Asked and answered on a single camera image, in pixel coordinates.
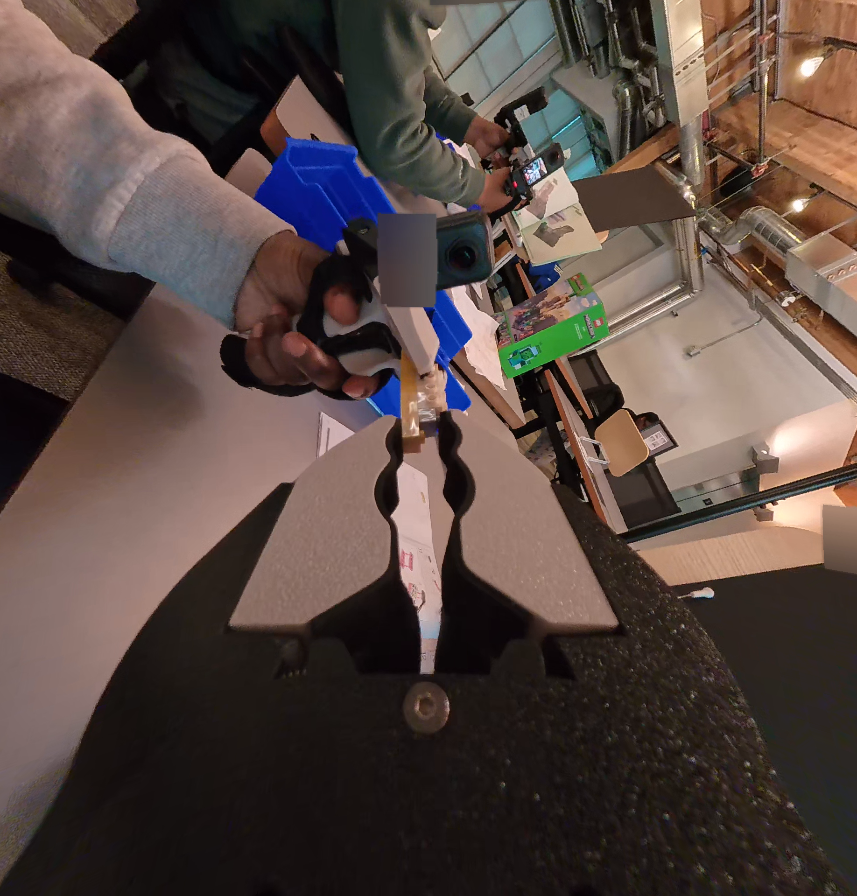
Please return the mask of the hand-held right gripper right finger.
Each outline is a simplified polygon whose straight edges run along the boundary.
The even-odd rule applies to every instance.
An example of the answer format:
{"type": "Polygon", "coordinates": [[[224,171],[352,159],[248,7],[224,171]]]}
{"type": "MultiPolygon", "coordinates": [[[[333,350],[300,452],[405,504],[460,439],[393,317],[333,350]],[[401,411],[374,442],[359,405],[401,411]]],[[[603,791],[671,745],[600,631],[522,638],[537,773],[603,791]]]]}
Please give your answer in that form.
{"type": "Polygon", "coordinates": [[[462,411],[438,423],[454,514],[442,567],[442,632],[454,621],[507,636],[613,633],[618,618],[553,487],[512,444],[462,411]]]}

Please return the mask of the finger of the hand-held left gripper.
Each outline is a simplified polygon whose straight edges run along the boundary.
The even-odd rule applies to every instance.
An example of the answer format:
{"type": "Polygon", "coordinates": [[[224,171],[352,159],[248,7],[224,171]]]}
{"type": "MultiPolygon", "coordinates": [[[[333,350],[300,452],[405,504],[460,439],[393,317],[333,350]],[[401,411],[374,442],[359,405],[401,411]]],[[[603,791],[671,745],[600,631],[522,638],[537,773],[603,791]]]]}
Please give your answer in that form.
{"type": "Polygon", "coordinates": [[[400,344],[419,377],[435,373],[440,342],[425,308],[393,306],[386,301],[379,277],[376,277],[376,299],[387,325],[400,344]]]}

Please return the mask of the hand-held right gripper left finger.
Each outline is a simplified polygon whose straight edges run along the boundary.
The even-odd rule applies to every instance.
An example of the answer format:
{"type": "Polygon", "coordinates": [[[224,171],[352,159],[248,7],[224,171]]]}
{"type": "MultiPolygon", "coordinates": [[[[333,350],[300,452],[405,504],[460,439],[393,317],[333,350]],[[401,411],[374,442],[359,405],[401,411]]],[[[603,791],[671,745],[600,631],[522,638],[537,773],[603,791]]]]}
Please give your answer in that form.
{"type": "Polygon", "coordinates": [[[400,420],[385,416],[295,481],[231,616],[232,629],[306,629],[389,569],[400,420]]]}

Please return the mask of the white toy brick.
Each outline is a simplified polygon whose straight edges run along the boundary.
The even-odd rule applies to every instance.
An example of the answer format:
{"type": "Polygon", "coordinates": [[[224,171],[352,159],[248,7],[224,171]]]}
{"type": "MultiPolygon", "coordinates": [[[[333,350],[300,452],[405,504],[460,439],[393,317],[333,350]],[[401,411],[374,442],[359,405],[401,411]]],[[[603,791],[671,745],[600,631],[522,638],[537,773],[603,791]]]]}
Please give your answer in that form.
{"type": "Polygon", "coordinates": [[[448,409],[446,397],[447,372],[435,364],[425,375],[416,378],[417,416],[421,429],[434,426],[440,415],[448,409]]]}

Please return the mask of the narrow yellow toy plate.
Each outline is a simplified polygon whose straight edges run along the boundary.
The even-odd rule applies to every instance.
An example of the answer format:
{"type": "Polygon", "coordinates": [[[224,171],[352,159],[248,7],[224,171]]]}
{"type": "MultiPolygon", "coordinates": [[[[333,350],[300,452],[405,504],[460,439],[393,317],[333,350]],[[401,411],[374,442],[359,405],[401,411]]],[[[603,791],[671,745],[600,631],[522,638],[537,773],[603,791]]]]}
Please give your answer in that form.
{"type": "Polygon", "coordinates": [[[417,454],[425,442],[421,424],[421,377],[409,355],[400,357],[400,431],[404,454],[417,454]]]}

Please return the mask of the person's left forearm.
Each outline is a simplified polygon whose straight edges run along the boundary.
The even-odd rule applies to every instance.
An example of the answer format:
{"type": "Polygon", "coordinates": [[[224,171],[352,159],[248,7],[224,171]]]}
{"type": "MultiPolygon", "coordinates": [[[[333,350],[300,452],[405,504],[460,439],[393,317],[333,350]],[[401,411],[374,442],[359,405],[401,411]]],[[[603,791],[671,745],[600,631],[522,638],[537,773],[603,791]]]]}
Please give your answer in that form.
{"type": "Polygon", "coordinates": [[[0,213],[75,257],[168,287],[246,332],[280,302],[255,257],[292,228],[143,122],[121,85],[20,2],[0,1],[0,213]]]}

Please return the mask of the another person's forearm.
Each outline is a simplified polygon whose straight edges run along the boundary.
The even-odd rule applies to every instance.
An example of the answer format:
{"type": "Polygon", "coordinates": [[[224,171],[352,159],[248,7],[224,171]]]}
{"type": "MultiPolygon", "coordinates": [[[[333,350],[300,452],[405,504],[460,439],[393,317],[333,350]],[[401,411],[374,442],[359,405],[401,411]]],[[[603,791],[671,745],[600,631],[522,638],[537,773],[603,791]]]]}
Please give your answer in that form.
{"type": "Polygon", "coordinates": [[[378,177],[417,195],[468,208],[485,174],[451,151],[423,120],[429,32],[446,7],[430,2],[331,2],[338,64],[360,154],[378,177]]]}
{"type": "Polygon", "coordinates": [[[476,113],[448,87],[433,66],[425,70],[424,80],[422,120],[442,137],[457,144],[465,143],[476,113]]]}

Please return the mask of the grey desk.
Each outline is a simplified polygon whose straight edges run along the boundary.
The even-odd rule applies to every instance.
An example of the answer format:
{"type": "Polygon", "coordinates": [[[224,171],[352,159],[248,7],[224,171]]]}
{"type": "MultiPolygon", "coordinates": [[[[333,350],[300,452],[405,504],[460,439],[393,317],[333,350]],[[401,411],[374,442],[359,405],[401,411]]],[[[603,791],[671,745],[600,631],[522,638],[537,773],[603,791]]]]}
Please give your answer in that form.
{"type": "Polygon", "coordinates": [[[0,513],[0,814],[64,763],[175,583],[316,458],[320,413],[221,370],[226,330],[155,287],[0,513]]]}

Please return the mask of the person's left hand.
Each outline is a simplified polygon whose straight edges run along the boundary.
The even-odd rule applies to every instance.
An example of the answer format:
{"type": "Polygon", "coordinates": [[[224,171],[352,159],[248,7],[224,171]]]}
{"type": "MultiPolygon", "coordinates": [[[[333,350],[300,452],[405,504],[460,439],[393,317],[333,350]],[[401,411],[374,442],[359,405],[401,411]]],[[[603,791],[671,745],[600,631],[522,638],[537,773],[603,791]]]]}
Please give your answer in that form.
{"type": "Polygon", "coordinates": [[[335,357],[295,329],[309,300],[319,295],[319,319],[342,327],[358,322],[367,281],[354,264],[317,245],[280,232],[259,249],[235,307],[236,336],[221,343],[224,372],[243,387],[295,397],[320,391],[337,399],[367,399],[388,375],[351,375],[335,357]]]}

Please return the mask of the white paper sheet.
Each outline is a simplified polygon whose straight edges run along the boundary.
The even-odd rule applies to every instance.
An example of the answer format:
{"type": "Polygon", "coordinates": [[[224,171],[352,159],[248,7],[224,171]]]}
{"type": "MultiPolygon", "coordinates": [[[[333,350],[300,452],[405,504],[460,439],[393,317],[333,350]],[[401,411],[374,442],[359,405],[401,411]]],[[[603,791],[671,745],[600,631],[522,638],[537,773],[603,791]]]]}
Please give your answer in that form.
{"type": "Polygon", "coordinates": [[[476,306],[466,286],[452,287],[448,294],[471,332],[464,345],[469,364],[502,392],[506,387],[506,379],[499,358],[498,322],[476,306]]]}

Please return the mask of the open picture booklet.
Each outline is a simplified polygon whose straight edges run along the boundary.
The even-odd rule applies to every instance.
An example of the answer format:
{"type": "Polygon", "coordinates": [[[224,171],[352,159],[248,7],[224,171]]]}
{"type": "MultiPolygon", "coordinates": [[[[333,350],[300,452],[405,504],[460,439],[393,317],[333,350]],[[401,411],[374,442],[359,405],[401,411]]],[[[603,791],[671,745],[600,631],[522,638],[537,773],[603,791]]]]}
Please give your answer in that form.
{"type": "Polygon", "coordinates": [[[558,263],[601,250],[602,241],[564,169],[540,180],[532,191],[533,198],[512,212],[531,263],[558,263]]]}

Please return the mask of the toy instruction booklet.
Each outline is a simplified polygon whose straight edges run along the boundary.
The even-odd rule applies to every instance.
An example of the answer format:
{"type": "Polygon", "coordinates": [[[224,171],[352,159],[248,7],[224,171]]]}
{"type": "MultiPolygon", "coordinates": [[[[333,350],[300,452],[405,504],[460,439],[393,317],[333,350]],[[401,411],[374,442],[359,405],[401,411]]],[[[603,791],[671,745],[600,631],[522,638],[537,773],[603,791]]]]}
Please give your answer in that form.
{"type": "MultiPolygon", "coordinates": [[[[409,463],[397,471],[399,502],[392,516],[398,537],[400,582],[411,599],[421,633],[421,673],[434,671],[436,641],[441,619],[440,561],[433,544],[426,474],[409,463]]],[[[322,542],[312,566],[320,584],[329,583],[336,601],[355,591],[350,570],[352,553],[342,552],[336,539],[322,542]]]]}

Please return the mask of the green toy box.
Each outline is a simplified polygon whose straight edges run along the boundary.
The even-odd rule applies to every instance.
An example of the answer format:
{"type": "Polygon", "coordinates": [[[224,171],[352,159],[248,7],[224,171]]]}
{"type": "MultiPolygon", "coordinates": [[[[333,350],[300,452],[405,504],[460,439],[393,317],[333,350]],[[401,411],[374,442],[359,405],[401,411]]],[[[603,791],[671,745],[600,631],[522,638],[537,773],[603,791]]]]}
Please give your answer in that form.
{"type": "Polygon", "coordinates": [[[602,299],[583,273],[562,278],[494,317],[499,361],[508,379],[610,336],[602,299]]]}

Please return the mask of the tan chair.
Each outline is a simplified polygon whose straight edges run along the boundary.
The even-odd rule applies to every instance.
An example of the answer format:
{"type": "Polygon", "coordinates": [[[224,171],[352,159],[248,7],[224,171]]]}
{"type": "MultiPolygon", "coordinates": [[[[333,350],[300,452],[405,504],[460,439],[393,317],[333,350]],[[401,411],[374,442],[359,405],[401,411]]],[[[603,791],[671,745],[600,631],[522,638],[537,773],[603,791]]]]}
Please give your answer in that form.
{"type": "Polygon", "coordinates": [[[604,468],[613,477],[626,475],[650,456],[649,447],[626,408],[602,421],[593,435],[578,436],[577,446],[585,462],[604,468]]]}

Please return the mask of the blue plastic bin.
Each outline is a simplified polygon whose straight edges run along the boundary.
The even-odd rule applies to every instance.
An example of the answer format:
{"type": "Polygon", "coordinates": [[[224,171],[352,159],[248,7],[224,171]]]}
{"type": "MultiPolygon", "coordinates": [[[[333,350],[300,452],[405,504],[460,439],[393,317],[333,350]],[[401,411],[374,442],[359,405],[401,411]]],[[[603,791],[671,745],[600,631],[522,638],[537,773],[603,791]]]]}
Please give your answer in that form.
{"type": "MultiPolygon", "coordinates": [[[[378,222],[380,213],[396,212],[378,180],[364,174],[353,146],[318,140],[289,138],[255,200],[326,252],[342,241],[352,220],[378,222]]],[[[448,372],[448,408],[468,411],[471,399],[449,367],[471,339],[471,329],[446,290],[438,290],[434,308],[425,310],[439,341],[436,361],[448,372]]],[[[399,417],[399,377],[391,375],[367,402],[383,415],[399,417]]]]}

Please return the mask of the black box with label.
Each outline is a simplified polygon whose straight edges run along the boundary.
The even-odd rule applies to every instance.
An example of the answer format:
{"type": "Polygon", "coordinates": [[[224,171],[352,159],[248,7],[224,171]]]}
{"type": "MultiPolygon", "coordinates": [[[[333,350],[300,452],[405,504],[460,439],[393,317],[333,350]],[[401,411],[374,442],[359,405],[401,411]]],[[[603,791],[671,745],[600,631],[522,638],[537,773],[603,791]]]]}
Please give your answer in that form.
{"type": "Polygon", "coordinates": [[[632,411],[631,415],[637,430],[644,439],[649,457],[657,457],[679,447],[678,442],[657,414],[652,411],[636,414],[632,411]]]}

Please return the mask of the black flat panel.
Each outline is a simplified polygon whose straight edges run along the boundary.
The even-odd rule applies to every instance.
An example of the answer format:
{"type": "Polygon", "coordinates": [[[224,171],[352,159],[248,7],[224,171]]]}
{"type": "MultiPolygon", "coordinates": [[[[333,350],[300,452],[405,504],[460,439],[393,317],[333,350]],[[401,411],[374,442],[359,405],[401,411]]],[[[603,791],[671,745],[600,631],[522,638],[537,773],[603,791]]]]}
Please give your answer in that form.
{"type": "Polygon", "coordinates": [[[573,181],[579,203],[596,233],[695,218],[692,185],[663,161],[573,181]]]}

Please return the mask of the black pole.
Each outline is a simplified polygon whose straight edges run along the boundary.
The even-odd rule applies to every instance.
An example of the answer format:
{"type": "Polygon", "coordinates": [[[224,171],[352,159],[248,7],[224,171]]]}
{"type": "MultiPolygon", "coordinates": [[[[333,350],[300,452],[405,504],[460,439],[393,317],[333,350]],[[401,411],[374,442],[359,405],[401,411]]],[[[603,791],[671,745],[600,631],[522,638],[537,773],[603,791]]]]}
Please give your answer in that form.
{"type": "Polygon", "coordinates": [[[746,510],[767,507],[771,504],[777,504],[781,501],[825,488],[840,487],[856,480],[857,462],[840,468],[830,469],[814,476],[798,479],[780,487],[773,487],[745,497],[738,497],[727,502],[704,507],[701,510],[674,514],[647,525],[627,530],[621,536],[627,543],[652,539],[671,532],[678,532],[697,524],[729,517],[746,510]]]}

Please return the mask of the silver upright air duct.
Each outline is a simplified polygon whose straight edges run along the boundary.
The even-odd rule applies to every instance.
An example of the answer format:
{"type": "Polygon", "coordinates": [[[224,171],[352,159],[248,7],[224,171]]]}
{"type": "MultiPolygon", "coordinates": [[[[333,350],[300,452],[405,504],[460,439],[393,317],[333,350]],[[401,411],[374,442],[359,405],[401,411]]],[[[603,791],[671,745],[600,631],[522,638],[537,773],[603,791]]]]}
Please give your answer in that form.
{"type": "Polygon", "coordinates": [[[666,115],[680,129],[681,167],[703,185],[703,115],[709,109],[699,1],[652,1],[651,14],[666,115]]]}

